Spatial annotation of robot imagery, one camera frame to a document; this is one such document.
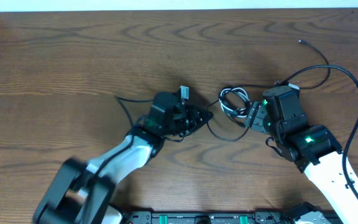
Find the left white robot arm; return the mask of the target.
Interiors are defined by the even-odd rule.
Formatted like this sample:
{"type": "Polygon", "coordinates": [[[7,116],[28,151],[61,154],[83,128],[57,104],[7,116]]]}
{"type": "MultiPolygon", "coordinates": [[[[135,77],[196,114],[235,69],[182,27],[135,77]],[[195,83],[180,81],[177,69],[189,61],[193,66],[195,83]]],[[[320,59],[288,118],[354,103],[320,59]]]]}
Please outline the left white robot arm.
{"type": "Polygon", "coordinates": [[[155,158],[166,140],[184,139],[213,117],[188,99],[184,88],[161,91],[149,100],[149,113],[130,122],[122,143],[88,162],[67,159],[35,209],[33,223],[120,223],[121,213],[110,206],[116,185],[155,158]]]}

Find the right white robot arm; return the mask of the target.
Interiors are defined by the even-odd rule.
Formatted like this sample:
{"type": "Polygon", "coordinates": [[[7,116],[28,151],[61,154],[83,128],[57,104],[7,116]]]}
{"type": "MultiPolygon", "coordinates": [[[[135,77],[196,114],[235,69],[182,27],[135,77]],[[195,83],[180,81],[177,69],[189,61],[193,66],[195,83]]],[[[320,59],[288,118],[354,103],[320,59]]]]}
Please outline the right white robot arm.
{"type": "Polygon", "coordinates": [[[358,223],[358,177],[332,132],[310,125],[303,112],[300,90],[277,86],[251,104],[245,126],[267,134],[279,156],[307,176],[343,223],[358,223]]]}

